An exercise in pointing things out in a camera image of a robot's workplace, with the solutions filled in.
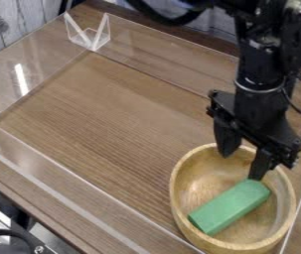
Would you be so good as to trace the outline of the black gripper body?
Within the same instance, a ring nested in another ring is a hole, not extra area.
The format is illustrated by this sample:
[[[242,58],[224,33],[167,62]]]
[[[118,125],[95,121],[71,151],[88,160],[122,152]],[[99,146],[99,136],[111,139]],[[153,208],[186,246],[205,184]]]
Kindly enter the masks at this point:
[[[292,169],[301,152],[301,138],[286,119],[289,101],[282,88],[272,91],[249,91],[238,87],[234,93],[211,90],[206,113],[234,121],[241,141],[246,140],[256,149],[266,149],[278,165]]]

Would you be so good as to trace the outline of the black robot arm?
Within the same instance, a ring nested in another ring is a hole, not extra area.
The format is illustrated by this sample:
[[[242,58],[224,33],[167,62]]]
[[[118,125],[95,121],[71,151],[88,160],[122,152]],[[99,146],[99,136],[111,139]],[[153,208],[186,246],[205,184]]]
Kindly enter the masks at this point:
[[[238,45],[234,92],[209,93],[218,151],[229,157],[242,141],[256,146],[248,177],[261,180],[282,165],[293,168],[301,138],[286,111],[301,80],[301,0],[193,0],[191,8],[219,7],[233,16]]]

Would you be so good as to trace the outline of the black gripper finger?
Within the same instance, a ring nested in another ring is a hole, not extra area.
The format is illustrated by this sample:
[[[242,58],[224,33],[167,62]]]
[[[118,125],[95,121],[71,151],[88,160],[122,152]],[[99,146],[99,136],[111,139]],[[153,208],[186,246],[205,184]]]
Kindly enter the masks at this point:
[[[241,145],[241,134],[237,131],[236,122],[215,117],[214,134],[218,151],[222,157],[228,158]]]
[[[264,148],[256,151],[254,159],[250,164],[248,177],[252,180],[260,181],[266,172],[276,167],[274,155]]]

